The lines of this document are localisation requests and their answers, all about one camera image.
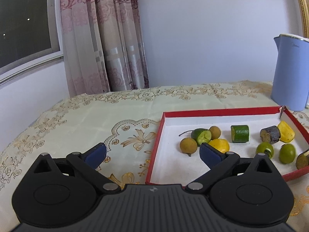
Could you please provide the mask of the dark eggplant round piece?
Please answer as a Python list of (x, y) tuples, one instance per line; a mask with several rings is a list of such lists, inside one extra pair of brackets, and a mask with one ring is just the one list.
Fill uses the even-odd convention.
[(301, 154), (298, 155), (296, 159), (296, 168), (297, 170), (300, 170), (302, 168), (305, 168), (309, 164), (309, 150), (302, 152)]

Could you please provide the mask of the green cucumber piece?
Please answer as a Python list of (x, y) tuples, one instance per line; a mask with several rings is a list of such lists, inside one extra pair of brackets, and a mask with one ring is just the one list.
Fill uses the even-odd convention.
[(246, 143), (249, 141), (249, 127), (247, 125), (232, 125), (230, 131), (233, 143)]
[(187, 130), (179, 134), (182, 136), (184, 134), (190, 133), (191, 138), (196, 141), (197, 146), (199, 147), (202, 143), (209, 143), (212, 139), (212, 133), (209, 129), (197, 128), (194, 130)]

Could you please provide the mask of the pink floral curtain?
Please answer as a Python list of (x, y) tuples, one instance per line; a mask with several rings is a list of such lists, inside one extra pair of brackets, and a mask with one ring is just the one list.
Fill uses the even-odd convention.
[(71, 96), (149, 86), (138, 0), (59, 0)]

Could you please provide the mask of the blue electric kettle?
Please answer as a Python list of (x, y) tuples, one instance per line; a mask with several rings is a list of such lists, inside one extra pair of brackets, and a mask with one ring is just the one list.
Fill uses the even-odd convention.
[(308, 104), (308, 39), (294, 34), (274, 38), (278, 57), (271, 98), (292, 111)]

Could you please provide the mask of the round green tomato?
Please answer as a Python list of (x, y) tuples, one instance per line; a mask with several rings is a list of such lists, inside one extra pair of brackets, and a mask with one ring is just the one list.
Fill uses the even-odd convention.
[(287, 143), (282, 145), (279, 151), (279, 161), (282, 164), (290, 164), (295, 160), (296, 149), (294, 145)]

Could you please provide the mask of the red shallow cardboard box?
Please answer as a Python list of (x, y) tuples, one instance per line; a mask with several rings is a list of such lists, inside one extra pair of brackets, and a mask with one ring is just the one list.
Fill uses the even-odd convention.
[[(220, 138), (228, 141), (230, 151), (241, 157), (252, 158), (261, 143), (261, 129), (278, 125), (282, 120), (295, 132), (292, 145), (296, 154), (306, 151), (308, 130), (291, 112), (280, 106), (164, 112), (154, 143), (146, 184), (186, 186), (209, 170), (198, 152), (188, 156), (180, 150), (180, 141), (190, 137), (192, 130), (217, 126), (221, 130)], [(232, 125), (249, 127), (248, 142), (232, 142)]]

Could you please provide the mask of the large yellow fruit piece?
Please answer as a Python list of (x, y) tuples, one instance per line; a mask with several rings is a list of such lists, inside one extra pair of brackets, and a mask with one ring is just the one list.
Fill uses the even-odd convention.
[(280, 131), (280, 140), (282, 142), (290, 143), (294, 140), (295, 132), (285, 121), (282, 120), (277, 127)]

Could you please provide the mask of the dark eggplant chunk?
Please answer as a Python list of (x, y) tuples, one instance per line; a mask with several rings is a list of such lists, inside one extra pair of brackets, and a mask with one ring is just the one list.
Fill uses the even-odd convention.
[(274, 125), (261, 129), (260, 137), (262, 142), (268, 142), (270, 144), (274, 144), (280, 141), (281, 134), (279, 128)]

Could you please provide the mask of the brown longan fruit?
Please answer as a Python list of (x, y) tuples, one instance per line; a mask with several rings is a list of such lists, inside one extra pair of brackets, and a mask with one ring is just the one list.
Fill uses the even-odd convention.
[(210, 127), (210, 132), (211, 132), (211, 139), (214, 140), (214, 139), (218, 139), (220, 136), (221, 136), (221, 130), (219, 127), (217, 126), (212, 126)]
[(197, 151), (197, 142), (192, 138), (184, 138), (181, 140), (179, 147), (183, 154), (190, 157)]

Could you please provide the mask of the gold picture frame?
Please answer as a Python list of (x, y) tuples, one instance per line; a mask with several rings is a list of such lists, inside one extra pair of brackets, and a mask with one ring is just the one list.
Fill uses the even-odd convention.
[(308, 0), (298, 0), (298, 3), (302, 19), (303, 36), (308, 38)]

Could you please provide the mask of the cream embroidered tablecloth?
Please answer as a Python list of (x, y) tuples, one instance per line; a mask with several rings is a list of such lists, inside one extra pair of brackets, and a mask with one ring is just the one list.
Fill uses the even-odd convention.
[[(270, 160), (278, 179), (239, 173), (206, 193), (146, 184), (164, 112), (280, 106), (308, 130), (308, 110), (292, 111), (270, 94), (268, 83), (242, 81), (82, 94), (56, 104), (1, 154), (1, 231), (308, 231), (308, 168), (277, 155)], [(107, 155), (96, 171), (120, 192), (36, 192), (41, 153), (65, 158), (100, 142)]]

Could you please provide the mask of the window with white frame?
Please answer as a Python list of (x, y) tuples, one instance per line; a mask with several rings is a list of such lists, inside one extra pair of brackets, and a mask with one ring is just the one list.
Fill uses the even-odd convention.
[(1, 0), (1, 85), (62, 58), (59, 0)]

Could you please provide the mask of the green tomato with stem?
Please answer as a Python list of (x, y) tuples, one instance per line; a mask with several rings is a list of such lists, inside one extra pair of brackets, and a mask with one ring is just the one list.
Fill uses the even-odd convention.
[(256, 148), (256, 154), (266, 154), (269, 159), (272, 159), (274, 156), (274, 148), (268, 142), (262, 142)]

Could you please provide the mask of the small yellow fruit piece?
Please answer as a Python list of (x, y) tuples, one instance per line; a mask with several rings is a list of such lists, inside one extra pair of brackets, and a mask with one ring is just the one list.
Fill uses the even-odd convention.
[(213, 139), (208, 144), (223, 154), (230, 150), (229, 142), (226, 139)]

